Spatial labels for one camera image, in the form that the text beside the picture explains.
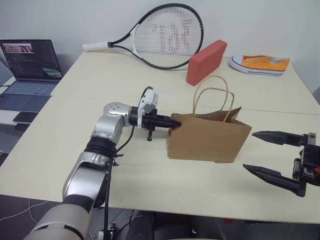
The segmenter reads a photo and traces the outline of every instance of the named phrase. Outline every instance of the black cable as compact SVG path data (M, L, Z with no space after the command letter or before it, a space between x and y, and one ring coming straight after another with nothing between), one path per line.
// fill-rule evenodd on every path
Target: black cable
M141 95L141 97L140 97L139 105L140 105L141 99L143 98L143 96L145 95L145 93L146 93L146 91L147 91L148 89L153 89L153 87L147 86L147 87L143 90L143 93L142 93L142 95Z
M110 182L111 182L111 170L114 160L110 159L108 166L108 173L106 174L106 189L105 189L105 201L104 201L104 223L103 223L103 240L108 240L108 211L109 211L109 193L110 193Z
M123 148L130 142L132 136L134 135L134 130L135 130L135 126L132 126L131 133L130 133L130 136L129 136L128 140L127 140L124 144L122 144L122 146L119 147L119 148L115 151L116 154L117 154L121 149L123 149Z
M134 214L134 211L135 211L135 210L132 210L131 216L130 216L130 218L129 218L129 227L131 226L131 218L132 218L132 214Z
M113 240L117 240L117 237L119 235L119 233L121 233L121 231L129 225L130 222L128 222L126 225L124 225L122 228L120 228L120 230L116 233L116 235L114 235L114 239Z
M119 211L119 213L110 221L110 223L112 224L114 220L116 220L116 218L124 211L125 209L123 208L122 210Z

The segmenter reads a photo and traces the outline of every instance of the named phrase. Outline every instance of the white table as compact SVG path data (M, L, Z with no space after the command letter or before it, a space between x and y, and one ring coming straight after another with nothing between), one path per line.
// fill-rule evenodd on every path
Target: white table
M136 105L123 99L123 103ZM189 113L183 104L162 103L159 114ZM53 96L0 167L0 194L62 200L62 188L79 154L85 149L107 99ZM198 112L218 108L199 107ZM319 116L242 110L240 121L261 130L320 133ZM125 128L119 145L127 140ZM306 196L272 186L242 164L264 166L290 177L300 148L276 145L249 136L234 163L168 159L167 131L136 129L112 171L110 206L202 216L264 221L320 223L320 190L307 185Z
M282 76L274 77L236 71L229 66L228 61L224 58L212 74L227 80L229 90L235 94L235 107L320 114L319 104L291 65ZM139 95L137 93L152 86L161 104L192 106L195 87L186 82L187 67L164 71L144 64L129 53L84 52L52 95L135 102ZM225 87L218 78L208 81L204 86ZM204 94L199 105L218 108L223 99L223 92L209 92Z

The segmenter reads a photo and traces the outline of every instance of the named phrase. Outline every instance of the cable on floor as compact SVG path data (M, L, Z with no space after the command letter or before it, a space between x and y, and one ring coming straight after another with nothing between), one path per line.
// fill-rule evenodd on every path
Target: cable on floor
M37 206L40 206L40 205L46 204L46 203L48 203L48 202L49 202L49 201L44 201L44 202L42 202L42 203L39 203L39 204L33 205L33 206L31 206L31 207L27 208L26 210L23 210L22 212L19 212L19 213L15 214L15 215L11 215L11 216L3 217L3 218L1 218L1 219L0 219L0 222L1 222L1 221L3 221L3 220L5 220L5 219L11 219L11 218L13 218L13 217L19 216L19 215L21 215L21 214L23 214L23 213L25 213L25 212L29 211L29 209L32 209L32 208L34 208L34 207L37 207Z
M121 220L119 220L119 221L113 222L113 224L118 224L118 223L122 222L123 220L126 220L126 219L130 218L130 217L133 216L136 212L137 212L137 210L134 210L132 214L130 214L129 216L126 216L125 218L123 218L123 219L121 219Z
M30 217L31 217L32 220L37 224L38 221L35 220L34 216L32 216L31 207L30 207L30 198L28 198L28 204L29 204L29 214L30 214Z
M131 218L132 218L134 212L135 212L135 210L132 210L131 216L130 216L130 218L129 218L129 227L131 226Z
M119 211L119 213L110 221L110 223L109 224L112 224L113 223L113 221L114 220L116 220L117 219L117 217L124 211L125 209L124 208L122 208L122 210L121 211Z
M227 237L226 237L226 234L225 232L222 230L222 227L220 226L220 223L217 219L214 220L219 228L219 231L220 231L220 234L221 234L221 237L223 240L227 240Z
M126 227L126 226L128 226L129 225L129 222L126 224L126 225L124 225L122 228L120 228L120 230L116 233L116 235L114 235L114 240L117 240L117 237L118 237L118 235L121 233L121 231Z

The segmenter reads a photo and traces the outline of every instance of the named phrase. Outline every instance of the red foam block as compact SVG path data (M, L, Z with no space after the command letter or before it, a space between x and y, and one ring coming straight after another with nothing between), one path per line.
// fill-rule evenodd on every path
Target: red foam block
M226 47L226 42L218 40L190 57L186 74L187 83L195 86L216 70L221 63Z

